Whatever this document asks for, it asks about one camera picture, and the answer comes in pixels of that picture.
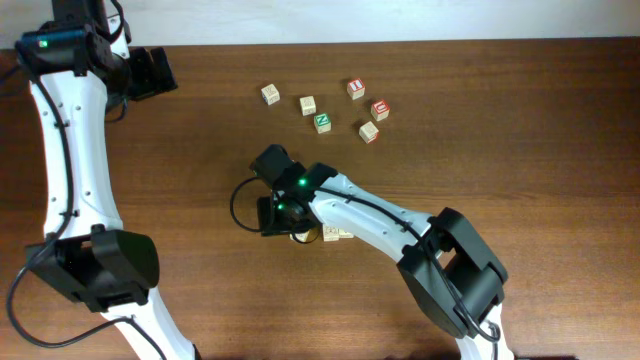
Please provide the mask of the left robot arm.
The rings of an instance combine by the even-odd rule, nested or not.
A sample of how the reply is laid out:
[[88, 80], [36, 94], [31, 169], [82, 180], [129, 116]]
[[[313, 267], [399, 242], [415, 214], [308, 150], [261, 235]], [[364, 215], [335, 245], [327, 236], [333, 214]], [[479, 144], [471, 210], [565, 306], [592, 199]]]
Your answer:
[[126, 231], [108, 169], [112, 110], [172, 91], [161, 48], [132, 48], [122, 13], [99, 0], [55, 0], [53, 17], [16, 42], [40, 117], [48, 205], [44, 240], [27, 247], [24, 271], [102, 315], [142, 359], [195, 359], [159, 289], [150, 237]]

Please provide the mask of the wooden block blue D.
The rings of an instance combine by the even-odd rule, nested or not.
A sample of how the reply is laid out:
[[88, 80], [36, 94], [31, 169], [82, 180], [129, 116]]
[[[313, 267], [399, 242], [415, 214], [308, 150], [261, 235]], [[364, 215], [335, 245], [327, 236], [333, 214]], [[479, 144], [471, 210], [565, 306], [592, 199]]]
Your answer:
[[338, 230], [338, 236], [340, 239], [353, 238], [354, 235], [350, 232], [344, 231], [342, 229]]

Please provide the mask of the wooden block pineapple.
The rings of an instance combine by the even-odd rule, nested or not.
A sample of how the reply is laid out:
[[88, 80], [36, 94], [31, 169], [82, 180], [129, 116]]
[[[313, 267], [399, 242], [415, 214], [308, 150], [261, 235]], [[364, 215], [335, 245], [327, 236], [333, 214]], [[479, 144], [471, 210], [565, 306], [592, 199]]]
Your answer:
[[322, 233], [324, 242], [334, 242], [340, 240], [340, 230], [336, 227], [323, 225]]

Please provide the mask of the wooden block number five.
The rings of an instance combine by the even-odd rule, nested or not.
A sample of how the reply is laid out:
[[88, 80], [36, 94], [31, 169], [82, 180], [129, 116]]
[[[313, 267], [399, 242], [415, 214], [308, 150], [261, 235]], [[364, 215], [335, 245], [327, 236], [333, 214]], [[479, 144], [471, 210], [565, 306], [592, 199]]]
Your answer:
[[292, 233], [289, 238], [299, 244], [309, 244], [316, 241], [321, 234], [322, 232], [319, 229], [314, 228], [303, 233]]

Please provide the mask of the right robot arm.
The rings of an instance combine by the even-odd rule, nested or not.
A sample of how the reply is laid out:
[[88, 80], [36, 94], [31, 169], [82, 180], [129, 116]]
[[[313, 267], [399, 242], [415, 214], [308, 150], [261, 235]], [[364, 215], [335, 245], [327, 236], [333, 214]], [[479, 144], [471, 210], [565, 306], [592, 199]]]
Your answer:
[[305, 168], [280, 145], [250, 168], [271, 191], [257, 202], [262, 235], [321, 225], [351, 233], [395, 262], [422, 313], [455, 338], [462, 358], [514, 358], [501, 321], [508, 272], [461, 213], [404, 209], [328, 165]]

